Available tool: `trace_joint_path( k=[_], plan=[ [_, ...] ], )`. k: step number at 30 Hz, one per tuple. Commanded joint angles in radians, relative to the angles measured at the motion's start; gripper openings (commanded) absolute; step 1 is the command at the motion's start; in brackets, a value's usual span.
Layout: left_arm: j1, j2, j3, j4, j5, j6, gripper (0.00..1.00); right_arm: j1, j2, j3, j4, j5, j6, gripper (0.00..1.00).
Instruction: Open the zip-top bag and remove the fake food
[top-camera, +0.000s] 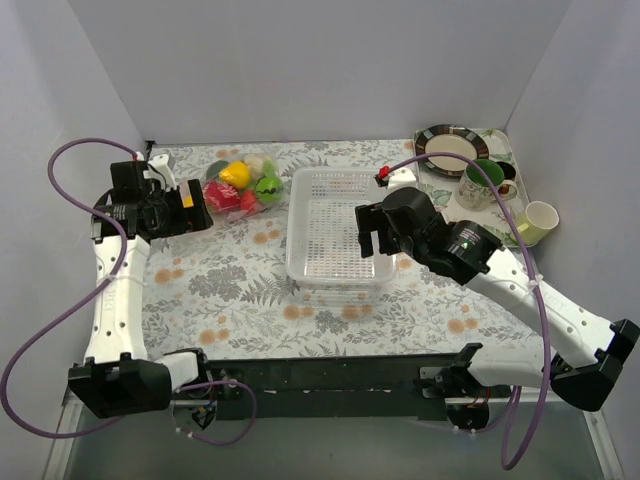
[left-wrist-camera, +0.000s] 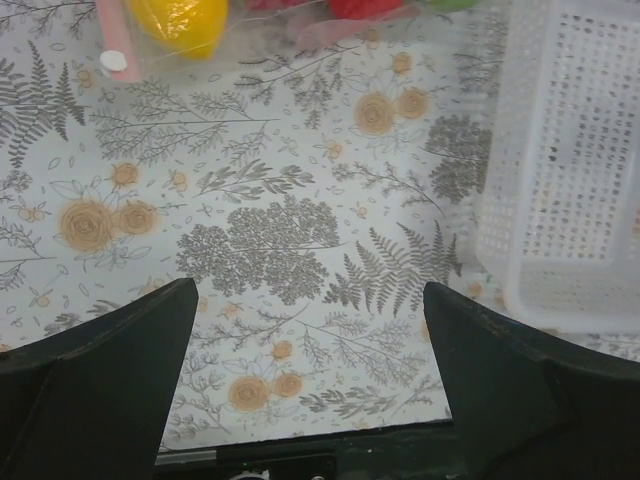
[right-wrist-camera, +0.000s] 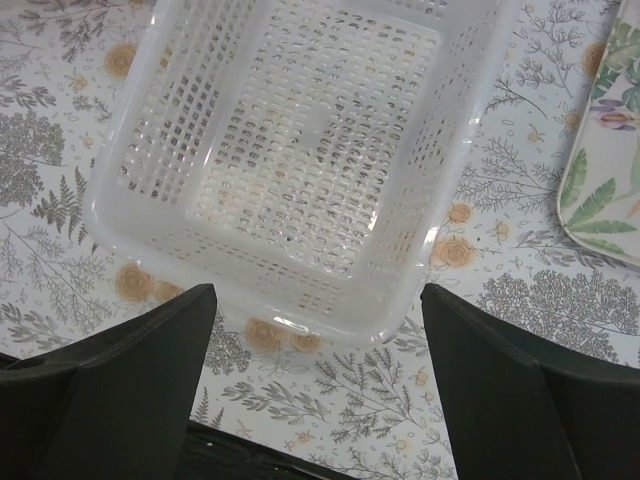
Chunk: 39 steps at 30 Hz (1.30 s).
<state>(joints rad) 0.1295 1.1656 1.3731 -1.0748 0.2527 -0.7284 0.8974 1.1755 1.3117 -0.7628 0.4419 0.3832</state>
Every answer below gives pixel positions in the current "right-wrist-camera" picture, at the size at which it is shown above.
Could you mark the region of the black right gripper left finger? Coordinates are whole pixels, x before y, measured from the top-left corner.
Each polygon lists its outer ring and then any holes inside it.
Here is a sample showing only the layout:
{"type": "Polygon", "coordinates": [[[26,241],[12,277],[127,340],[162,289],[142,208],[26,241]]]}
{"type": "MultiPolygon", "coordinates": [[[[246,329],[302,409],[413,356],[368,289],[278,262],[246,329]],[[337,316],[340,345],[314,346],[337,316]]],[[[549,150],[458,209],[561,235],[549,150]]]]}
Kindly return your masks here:
{"type": "Polygon", "coordinates": [[[2,478],[172,478],[216,309],[202,284],[58,350],[2,356],[2,478]]]}

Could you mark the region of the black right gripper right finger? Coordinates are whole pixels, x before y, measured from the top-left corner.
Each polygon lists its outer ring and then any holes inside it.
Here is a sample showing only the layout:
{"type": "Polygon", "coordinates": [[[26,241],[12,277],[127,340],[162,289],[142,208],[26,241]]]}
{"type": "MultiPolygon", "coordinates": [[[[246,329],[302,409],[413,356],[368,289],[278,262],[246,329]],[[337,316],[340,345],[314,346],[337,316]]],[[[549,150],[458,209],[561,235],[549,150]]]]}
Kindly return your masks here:
{"type": "Polygon", "coordinates": [[[637,369],[545,340],[436,284],[421,301],[459,478],[638,478],[637,369]]]}

